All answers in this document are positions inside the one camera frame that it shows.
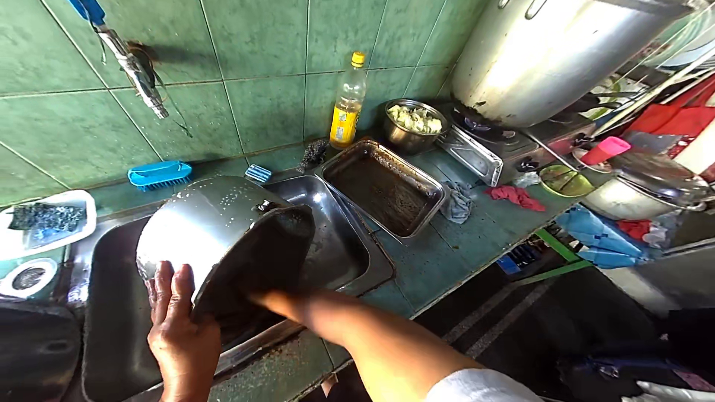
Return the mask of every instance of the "sink drain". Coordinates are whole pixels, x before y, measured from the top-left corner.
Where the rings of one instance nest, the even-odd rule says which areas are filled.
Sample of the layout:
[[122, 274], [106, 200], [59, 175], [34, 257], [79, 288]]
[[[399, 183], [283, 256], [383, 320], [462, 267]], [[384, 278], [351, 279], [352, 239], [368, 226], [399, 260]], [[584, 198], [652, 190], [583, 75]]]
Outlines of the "sink drain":
[[45, 286], [57, 273], [57, 263], [51, 258], [36, 258], [12, 270], [0, 282], [0, 293], [27, 298]]

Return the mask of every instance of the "gas stove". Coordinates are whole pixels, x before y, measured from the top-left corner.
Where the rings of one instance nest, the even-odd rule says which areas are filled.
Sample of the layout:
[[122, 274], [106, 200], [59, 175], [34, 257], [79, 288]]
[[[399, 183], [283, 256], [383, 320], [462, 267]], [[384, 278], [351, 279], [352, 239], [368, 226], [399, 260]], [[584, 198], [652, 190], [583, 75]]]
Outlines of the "gas stove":
[[438, 145], [491, 187], [506, 184], [556, 159], [524, 132], [565, 155], [590, 142], [596, 128], [591, 120], [576, 113], [560, 114], [531, 127], [513, 130], [478, 116], [467, 117], [452, 104], [443, 105], [440, 111], [451, 128], [438, 140]]

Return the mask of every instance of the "sink basin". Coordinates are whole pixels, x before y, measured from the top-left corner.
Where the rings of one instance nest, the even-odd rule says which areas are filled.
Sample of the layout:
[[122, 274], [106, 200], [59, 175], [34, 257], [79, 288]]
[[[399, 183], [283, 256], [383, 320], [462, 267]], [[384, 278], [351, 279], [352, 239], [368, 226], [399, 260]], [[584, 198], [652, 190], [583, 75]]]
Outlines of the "sink basin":
[[[289, 202], [312, 208], [316, 231], [300, 287], [358, 295], [390, 278], [392, 267], [359, 216], [316, 176], [288, 177], [265, 187]], [[98, 223], [92, 236], [72, 246], [74, 287], [69, 301], [86, 303], [82, 387], [90, 401], [115, 402], [132, 396], [136, 400], [161, 382], [147, 345], [150, 309], [136, 264], [139, 235], [159, 206], [110, 217]], [[259, 324], [240, 331], [241, 338], [224, 344], [217, 373], [298, 330], [296, 324], [266, 313]]]

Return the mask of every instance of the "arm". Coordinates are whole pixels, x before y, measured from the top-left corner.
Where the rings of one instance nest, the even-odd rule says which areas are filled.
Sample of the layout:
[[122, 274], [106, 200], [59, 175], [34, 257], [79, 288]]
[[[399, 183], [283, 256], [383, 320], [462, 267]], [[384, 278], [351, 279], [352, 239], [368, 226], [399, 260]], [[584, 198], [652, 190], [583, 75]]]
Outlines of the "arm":
[[421, 401], [451, 373], [482, 368], [417, 323], [340, 293], [273, 291], [254, 301], [345, 347], [374, 402]]

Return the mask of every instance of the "green metal frame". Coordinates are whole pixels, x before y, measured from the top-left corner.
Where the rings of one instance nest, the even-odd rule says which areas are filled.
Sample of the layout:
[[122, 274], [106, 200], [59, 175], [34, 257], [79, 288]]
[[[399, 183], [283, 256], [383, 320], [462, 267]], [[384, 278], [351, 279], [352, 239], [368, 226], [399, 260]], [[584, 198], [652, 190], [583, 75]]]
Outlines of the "green metal frame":
[[549, 232], [547, 232], [546, 229], [539, 229], [536, 231], [535, 234], [539, 236], [546, 244], [548, 244], [549, 247], [553, 248], [559, 255], [561, 255], [561, 257], [563, 257], [568, 264], [564, 265], [563, 267], [550, 270], [548, 272], [531, 276], [529, 278], [517, 280], [513, 283], [514, 285], [527, 285], [529, 283], [553, 278], [555, 276], [563, 275], [565, 273], [580, 270], [581, 268], [586, 268], [593, 265], [590, 261], [586, 261], [583, 258], [579, 257], [576, 253], [572, 251], [572, 249], [570, 249], [569, 246], [564, 245], [562, 242], [558, 241], [558, 239], [552, 236]]

